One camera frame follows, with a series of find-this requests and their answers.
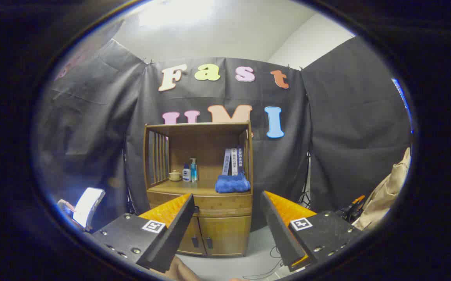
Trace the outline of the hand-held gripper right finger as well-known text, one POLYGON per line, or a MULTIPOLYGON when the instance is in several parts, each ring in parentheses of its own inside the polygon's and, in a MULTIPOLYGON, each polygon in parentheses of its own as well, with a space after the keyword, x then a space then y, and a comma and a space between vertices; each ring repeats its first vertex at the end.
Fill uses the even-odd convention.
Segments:
POLYGON ((293 272, 322 264, 357 241, 361 230, 337 213, 316 213, 264 191, 261 208, 281 259, 293 272))

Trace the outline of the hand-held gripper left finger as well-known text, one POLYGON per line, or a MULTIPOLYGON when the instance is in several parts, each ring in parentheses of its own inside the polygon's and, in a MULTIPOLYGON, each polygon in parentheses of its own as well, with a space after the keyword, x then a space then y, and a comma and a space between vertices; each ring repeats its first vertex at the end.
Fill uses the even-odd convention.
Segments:
POLYGON ((125 213, 92 233, 91 239, 118 259, 165 272, 194 212, 193 194, 183 194, 141 215, 125 213))

